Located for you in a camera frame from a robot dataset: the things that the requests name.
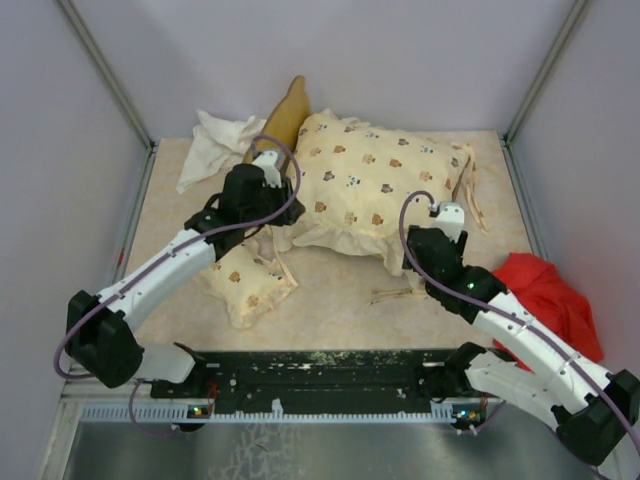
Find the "small pillow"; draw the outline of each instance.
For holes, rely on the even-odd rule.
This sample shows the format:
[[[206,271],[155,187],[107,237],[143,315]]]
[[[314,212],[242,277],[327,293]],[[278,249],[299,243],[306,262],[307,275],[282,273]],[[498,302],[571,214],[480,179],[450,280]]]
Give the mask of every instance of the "small pillow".
[[[324,114],[307,118],[296,150],[303,175],[298,199],[306,213],[296,224],[274,229],[277,249],[315,245],[347,255],[378,255],[392,275],[402,274],[398,217],[404,200],[416,190],[428,190],[437,201],[455,199],[472,163],[468,146]],[[295,176],[292,167],[288,174]],[[406,226],[429,226],[428,200],[415,202]]]
[[[253,241],[238,245],[196,276],[206,293],[226,302],[229,321],[236,328],[252,326],[297,287],[286,267],[261,257],[257,245]]]

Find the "cable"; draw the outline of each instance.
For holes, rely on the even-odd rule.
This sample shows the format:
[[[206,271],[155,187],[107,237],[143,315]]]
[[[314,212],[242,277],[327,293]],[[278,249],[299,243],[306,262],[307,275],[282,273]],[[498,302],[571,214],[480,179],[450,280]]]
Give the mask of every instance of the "cable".
[[[280,208],[278,208],[275,212],[271,213],[270,215],[267,215],[266,217],[261,218],[259,220],[253,220],[251,222],[236,223],[234,225],[225,225],[225,226],[214,228],[212,230],[204,232],[204,233],[202,233],[200,235],[197,235],[197,236],[195,236],[193,238],[190,238],[189,240],[187,240],[187,241],[181,243],[180,245],[178,245],[177,247],[175,247],[173,249],[173,253],[174,254],[177,253],[177,252],[180,252],[181,250],[184,250],[189,245],[192,245],[192,244],[194,244],[194,243],[196,243],[196,242],[198,242],[198,241],[200,241],[202,239],[205,239],[207,237],[210,237],[212,235],[217,235],[219,233],[229,232],[231,230],[237,230],[237,229],[241,229],[241,228],[246,229],[246,228],[259,227],[260,225],[263,225],[265,223],[269,223],[271,220],[277,218],[282,213],[284,213],[289,208],[289,206],[291,206],[291,204],[296,199],[296,196],[298,195],[298,192],[300,191],[300,184],[301,184],[301,180],[302,180],[302,174],[300,172],[300,166],[298,165],[298,162],[295,159],[295,157],[294,157],[293,153],[291,152],[291,150],[289,149],[289,147],[287,147],[284,143],[282,143],[277,138],[273,138],[273,137],[271,137],[269,135],[260,134],[260,135],[257,135],[256,137],[254,137],[253,140],[251,141],[251,149],[252,150],[254,149],[256,142],[258,142],[260,140],[269,140],[270,142],[275,143],[278,146],[278,148],[280,148],[282,153],[284,153],[285,156],[288,157],[289,160],[291,160],[291,163],[293,164],[293,167],[294,167],[295,172],[296,172],[296,186],[293,189],[292,195],[287,199],[286,202],[284,202],[284,204]],[[169,258],[171,258],[171,254],[170,253],[165,253],[165,254],[161,255],[160,257],[158,257],[154,262],[150,263],[144,270],[142,270],[138,275],[136,275],[133,279],[131,279],[129,281],[129,283],[124,285],[117,294],[114,294],[114,295],[108,297],[106,300],[101,302],[99,305],[97,305],[96,307],[92,308],[88,313],[86,313],[78,321],[78,323],[76,323],[73,327],[71,327],[69,329],[67,334],[64,336],[64,338],[60,341],[60,343],[56,347],[56,351],[55,351],[54,356],[53,356],[53,369],[55,370],[55,372],[59,376],[61,376],[65,380],[82,380],[82,379],[85,379],[85,378],[92,378],[93,377],[93,375],[91,375],[91,374],[71,375],[71,374],[65,372],[62,369],[62,367],[60,366],[60,359],[62,357],[62,352],[64,351],[64,348],[66,347],[67,343],[69,343],[69,341],[80,331],[80,329],[82,327],[84,327],[84,325],[89,320],[91,320],[96,314],[98,314],[103,309],[105,309],[106,307],[111,305],[120,296],[125,295],[129,290],[131,290],[134,286],[136,286],[136,284],[138,284],[143,278],[145,278],[147,275],[149,275],[153,270],[158,268],[158,266],[162,265]]]
[[[171,427],[171,430],[169,430],[168,432],[153,432],[151,430],[147,430],[145,427],[143,427],[137,420],[136,420],[136,415],[135,412],[133,410],[133,401],[136,398],[136,393],[138,393],[138,389],[145,383],[144,380],[138,380],[136,381],[135,386],[133,387],[133,391],[131,392],[131,396],[129,397],[129,418],[131,419],[131,423],[133,423],[133,426],[136,427],[138,430],[140,430],[142,433],[145,433],[147,435],[149,435],[150,437],[156,437],[156,438],[169,438],[169,437],[173,437],[176,433],[179,433],[180,430],[178,429],[178,427],[176,425],[173,425]]]
[[[458,432],[460,432],[461,435],[468,435],[468,434],[477,435],[478,433],[480,433],[482,430],[487,428],[489,425],[491,425],[495,421],[498,414],[504,409],[506,405],[507,405],[506,401],[503,400],[502,402],[500,402],[500,404],[493,410],[493,412],[489,414],[487,419],[484,422],[482,422],[480,425],[478,425],[478,428],[476,428],[475,431],[458,430]]]
[[[457,298],[458,300],[462,300],[464,302],[470,303],[471,305],[475,305],[476,307],[479,307],[482,310],[489,310],[489,311],[491,311],[493,313],[496,313],[496,314],[500,315],[501,317],[504,317],[507,320],[515,323],[518,326],[527,325],[526,321],[524,321],[524,320],[522,320],[522,319],[520,319],[520,318],[518,318],[518,317],[516,317],[514,315],[511,315],[511,314],[507,313],[506,311],[502,310],[501,308],[494,307],[493,305],[489,305],[488,303],[482,302],[482,301],[477,300],[477,299],[475,299],[473,297],[469,297],[468,295],[464,295],[462,293],[456,292],[455,290],[453,290],[453,289],[447,287],[446,285],[438,282],[435,278],[431,277],[427,272],[424,271],[424,269],[420,266],[418,261],[413,256],[413,253],[411,252],[411,249],[409,248],[409,245],[407,244],[407,238],[406,238],[406,236],[404,234],[404,219],[405,219],[405,216],[407,214],[407,208],[411,204],[411,201],[415,197],[417,197],[419,195],[427,196],[429,198],[429,200],[432,202],[432,205],[435,203],[434,199],[433,199],[433,195],[431,195],[429,192],[426,192],[426,191],[413,192],[411,195],[409,195],[406,198],[406,200],[402,204],[402,208],[400,209],[400,219],[398,221],[398,224],[399,224],[399,231],[398,232],[400,234],[400,242],[402,243],[402,249],[404,250],[404,253],[405,253],[406,257],[409,260],[409,262],[411,263],[411,265],[413,266],[413,268],[415,268],[415,270],[420,275],[422,275],[427,282],[429,282],[431,285],[433,285],[434,287],[438,288],[442,292],[444,292],[444,293],[446,293],[448,295],[451,295],[452,297]],[[582,369],[582,367],[580,367],[580,365],[578,365],[575,362],[573,362],[573,359],[571,358],[571,356],[568,355],[556,342],[554,342],[553,339],[549,338],[548,335],[546,335],[544,332],[542,332],[541,330],[537,329],[533,325],[530,325],[527,328],[529,329],[530,332],[532,332],[534,335],[536,335],[542,341],[547,343],[563,360],[565,360],[568,363],[568,365],[571,368],[573,368],[573,370],[578,374],[578,376],[580,376],[585,382],[587,382],[587,384],[589,384],[589,386],[604,400],[604,402],[607,404],[607,406],[613,411],[613,413],[616,416],[616,418],[618,419],[618,421],[622,424],[624,429],[627,431],[627,433],[631,437],[631,440],[633,441],[634,446],[636,447],[636,450],[638,451],[638,454],[640,454],[640,438],[638,437],[638,434],[634,431],[633,426],[631,426],[629,421],[625,418],[624,414],[620,411],[620,409],[614,403],[614,401],[611,399],[611,397],[609,397],[609,395],[607,395],[606,392],[602,388],[600,388],[600,386],[595,382],[595,380],[593,380],[593,378],[591,378],[587,374],[587,372],[585,372]]]

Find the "large pillow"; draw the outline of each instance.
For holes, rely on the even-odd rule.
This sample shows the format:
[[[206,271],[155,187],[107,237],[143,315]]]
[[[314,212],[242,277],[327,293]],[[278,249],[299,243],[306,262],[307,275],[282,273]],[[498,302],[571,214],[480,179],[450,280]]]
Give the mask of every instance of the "large pillow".
[[[280,251],[315,245],[347,255],[377,255],[392,275],[401,275],[398,217],[407,196],[426,189],[437,201],[451,201],[468,167],[464,186],[473,199],[469,146],[314,114],[300,128],[296,158],[303,175],[298,199],[306,213],[295,225],[274,229]],[[295,182],[292,167],[288,174]],[[433,219],[427,208],[428,200],[417,198],[406,225],[429,226]]]

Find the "patterned pillow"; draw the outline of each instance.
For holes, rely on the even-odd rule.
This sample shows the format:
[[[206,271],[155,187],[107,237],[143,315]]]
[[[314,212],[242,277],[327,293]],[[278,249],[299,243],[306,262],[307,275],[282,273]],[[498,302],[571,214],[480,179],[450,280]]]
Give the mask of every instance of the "patterned pillow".
[[[391,274],[401,275],[398,217],[403,201],[424,189],[438,201],[455,198],[463,172],[473,163],[472,150],[343,122],[314,114],[300,128],[298,198],[307,211],[295,225],[274,229],[276,248],[315,245],[347,255],[378,255]],[[294,177],[291,167],[288,174]],[[416,199],[407,226],[433,222],[427,202]]]
[[[253,240],[238,245],[195,278],[205,293],[225,301],[236,328],[252,326],[298,286],[278,259],[267,260],[258,249]]]

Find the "black bracket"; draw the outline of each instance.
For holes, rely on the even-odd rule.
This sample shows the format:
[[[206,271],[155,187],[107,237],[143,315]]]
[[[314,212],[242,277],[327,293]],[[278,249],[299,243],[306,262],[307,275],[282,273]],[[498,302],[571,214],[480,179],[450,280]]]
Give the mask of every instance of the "black bracket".
[[[627,370],[610,379],[605,393],[635,425],[640,409],[640,380]],[[562,406],[554,406],[551,411],[559,423],[556,433],[560,441],[583,462],[598,466],[627,432],[601,397],[590,397],[588,402],[589,406],[573,415]]]
[[[99,304],[99,297],[84,290],[75,294],[67,310],[67,332]],[[136,373],[144,349],[124,321],[124,312],[103,308],[71,337],[65,351],[104,385],[115,388]]]

